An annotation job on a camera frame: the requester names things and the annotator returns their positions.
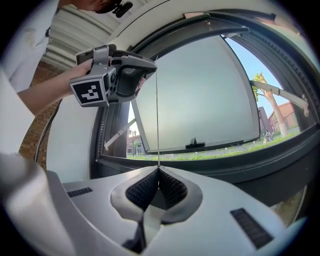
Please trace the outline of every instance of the metal window arm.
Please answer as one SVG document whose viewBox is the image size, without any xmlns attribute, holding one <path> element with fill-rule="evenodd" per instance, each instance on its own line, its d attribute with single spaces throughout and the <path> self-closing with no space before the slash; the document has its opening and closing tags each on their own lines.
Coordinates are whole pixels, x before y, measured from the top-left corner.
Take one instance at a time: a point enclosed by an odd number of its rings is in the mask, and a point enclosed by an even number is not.
<svg viewBox="0 0 320 256">
<path fill-rule="evenodd" d="M 290 92 L 287 92 L 285 90 L 282 90 L 278 87 L 275 87 L 273 85 L 270 85 L 270 84 L 267 84 L 267 83 L 264 83 L 264 82 L 258 82 L 258 81 L 253 81 L 253 80 L 250 80 L 250 84 L 251 86 L 255 86 L 259 89 L 263 89 L 263 90 L 266 90 L 267 92 L 271 92 L 275 95 L 279 95 L 285 99 L 287 99 L 288 101 L 290 101 L 291 103 L 297 105 L 298 107 L 302 108 L 303 111 L 304 111 L 304 115 L 307 117 L 309 116 L 309 104 L 308 104 L 308 101 L 305 97 L 305 95 L 303 94 L 302 95 L 302 98 L 290 93 Z"/>
<path fill-rule="evenodd" d="M 125 125 L 122 129 L 120 129 L 111 139 L 104 143 L 104 148 L 106 151 L 109 150 L 109 147 L 112 143 L 114 143 L 122 134 L 124 134 L 130 126 L 132 126 L 136 122 L 136 119 L 132 119 L 127 125 Z"/>
</svg>

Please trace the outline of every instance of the tree trunk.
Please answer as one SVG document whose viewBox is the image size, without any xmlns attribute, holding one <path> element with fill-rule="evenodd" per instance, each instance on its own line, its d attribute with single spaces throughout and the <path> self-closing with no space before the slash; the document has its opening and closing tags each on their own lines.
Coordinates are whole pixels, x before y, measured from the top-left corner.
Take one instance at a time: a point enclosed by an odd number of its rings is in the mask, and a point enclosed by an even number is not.
<svg viewBox="0 0 320 256">
<path fill-rule="evenodd" d="M 261 78 L 262 83 L 268 84 L 262 74 L 260 74 L 259 77 Z M 273 108 L 274 114 L 275 114 L 276 119 L 279 124 L 279 128 L 280 128 L 280 132 L 281 132 L 282 137 L 283 138 L 286 137 L 288 135 L 287 125 L 286 125 L 285 119 L 281 113 L 281 110 L 276 102 L 276 99 L 275 99 L 273 93 L 270 91 L 263 90 L 263 89 L 261 89 L 261 91 L 263 92 L 264 96 L 270 102 L 270 104 Z"/>
</svg>

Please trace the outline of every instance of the person's arm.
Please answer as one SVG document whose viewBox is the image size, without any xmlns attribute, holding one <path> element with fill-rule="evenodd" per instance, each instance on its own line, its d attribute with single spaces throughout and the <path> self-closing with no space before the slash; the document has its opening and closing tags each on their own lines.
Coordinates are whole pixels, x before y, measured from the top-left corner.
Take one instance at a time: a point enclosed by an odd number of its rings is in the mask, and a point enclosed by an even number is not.
<svg viewBox="0 0 320 256">
<path fill-rule="evenodd" d="M 48 81 L 19 92 L 18 95 L 36 116 L 53 103 L 72 95 L 73 92 L 69 85 L 69 80 L 84 76 L 91 69 L 91 63 L 92 59 L 89 59 Z"/>
</svg>

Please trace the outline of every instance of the sky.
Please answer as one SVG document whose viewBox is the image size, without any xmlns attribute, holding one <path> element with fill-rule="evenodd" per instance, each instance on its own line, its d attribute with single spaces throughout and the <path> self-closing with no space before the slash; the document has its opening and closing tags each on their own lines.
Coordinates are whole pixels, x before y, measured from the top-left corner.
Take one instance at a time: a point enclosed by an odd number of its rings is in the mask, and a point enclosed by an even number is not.
<svg viewBox="0 0 320 256">
<path fill-rule="evenodd" d="M 245 69 L 245 72 L 249 79 L 253 79 L 254 75 L 256 73 L 263 72 L 263 76 L 268 82 L 268 84 L 282 88 L 276 78 L 271 74 L 271 72 L 267 69 L 267 67 L 259 60 L 257 59 L 251 52 L 246 50 L 244 47 L 242 47 L 240 44 L 236 43 L 235 41 L 227 38 L 226 39 L 227 43 L 230 45 L 230 47 L 233 49 L 237 57 L 239 58 L 240 62 L 242 63 L 242 66 Z M 288 100 L 285 98 L 282 98 L 281 96 L 274 95 L 275 101 L 278 103 L 278 105 L 287 103 Z M 271 115 L 273 112 L 273 108 L 268 102 L 268 100 L 263 97 L 258 95 L 258 102 L 257 102 L 258 107 L 264 107 L 265 113 L 267 117 Z M 129 116 L 128 116 L 128 122 L 130 122 L 132 119 L 135 118 L 132 105 L 130 103 L 130 109 L 129 109 Z M 132 131 L 136 131 L 137 134 L 139 134 L 137 124 L 134 123 L 133 125 L 130 126 L 130 129 Z"/>
</svg>

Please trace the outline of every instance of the brick building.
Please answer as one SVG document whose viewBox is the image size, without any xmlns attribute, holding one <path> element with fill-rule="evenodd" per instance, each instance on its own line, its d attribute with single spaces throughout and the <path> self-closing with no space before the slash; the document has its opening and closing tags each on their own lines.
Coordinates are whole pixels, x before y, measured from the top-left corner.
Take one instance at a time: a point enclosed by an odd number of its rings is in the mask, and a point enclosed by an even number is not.
<svg viewBox="0 0 320 256">
<path fill-rule="evenodd" d="M 145 150 L 144 150 L 144 146 L 142 145 L 142 141 L 141 141 L 141 136 L 140 135 L 136 135 L 136 136 L 127 136 L 126 138 L 126 153 L 127 154 L 132 154 L 132 146 L 135 142 L 138 142 L 138 147 L 135 148 L 134 154 L 144 154 Z"/>
<path fill-rule="evenodd" d="M 288 129 L 294 128 L 298 126 L 297 118 L 295 115 L 294 108 L 292 107 L 290 102 L 279 105 L 280 111 L 285 121 L 285 125 Z M 269 122 L 274 131 L 279 131 L 279 124 L 275 112 L 273 111 L 269 116 Z"/>
<path fill-rule="evenodd" d="M 31 86 L 35 86 L 37 84 L 43 83 L 44 81 L 54 78 L 55 76 L 61 74 L 62 72 L 63 72 L 62 70 L 57 69 L 41 61 L 38 67 L 36 68 Z M 34 158 L 40 136 L 45 128 L 46 123 L 48 122 L 49 118 L 56 110 L 57 106 L 58 106 L 58 102 L 48 107 L 47 109 L 45 109 L 43 112 L 41 112 L 35 117 L 29 130 L 26 132 L 25 137 L 20 146 L 19 153 L 22 156 L 26 158 L 31 158 L 31 159 Z M 50 132 L 50 128 L 48 129 L 45 137 L 43 138 L 42 144 L 39 149 L 39 155 L 38 155 L 38 163 L 45 170 L 47 169 L 46 159 L 47 159 L 47 144 L 48 144 L 49 132 Z"/>
</svg>

